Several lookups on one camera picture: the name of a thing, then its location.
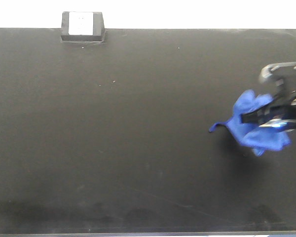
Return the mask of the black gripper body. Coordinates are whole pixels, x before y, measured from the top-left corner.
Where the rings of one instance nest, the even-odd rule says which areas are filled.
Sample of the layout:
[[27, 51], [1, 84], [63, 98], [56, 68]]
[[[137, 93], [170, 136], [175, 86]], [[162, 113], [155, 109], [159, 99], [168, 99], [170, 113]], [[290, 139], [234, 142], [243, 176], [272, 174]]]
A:
[[296, 129], [296, 62], [273, 63], [264, 66], [260, 83], [274, 82], [277, 93], [262, 109], [259, 127], [276, 130]]

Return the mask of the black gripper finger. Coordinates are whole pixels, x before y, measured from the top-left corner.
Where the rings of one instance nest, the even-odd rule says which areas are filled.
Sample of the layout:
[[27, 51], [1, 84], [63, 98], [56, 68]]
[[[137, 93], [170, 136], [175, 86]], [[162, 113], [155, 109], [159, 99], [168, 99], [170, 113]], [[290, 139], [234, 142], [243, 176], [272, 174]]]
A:
[[264, 109], [260, 108], [249, 113], [241, 114], [242, 123], [266, 123], [267, 116], [264, 114]]

